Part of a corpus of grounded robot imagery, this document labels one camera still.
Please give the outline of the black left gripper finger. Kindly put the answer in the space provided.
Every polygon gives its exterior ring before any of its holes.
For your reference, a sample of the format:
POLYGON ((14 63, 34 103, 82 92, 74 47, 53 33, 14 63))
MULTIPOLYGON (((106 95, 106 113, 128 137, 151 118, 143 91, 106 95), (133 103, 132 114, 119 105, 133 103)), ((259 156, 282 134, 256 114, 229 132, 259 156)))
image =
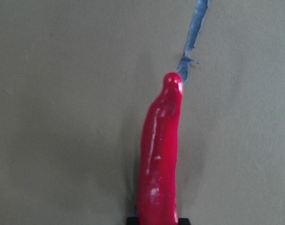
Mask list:
MULTIPOLYGON (((126 225, 139 225, 138 219, 127 219, 126 225)), ((178 219, 178 225, 190 225, 189 219, 178 219)))

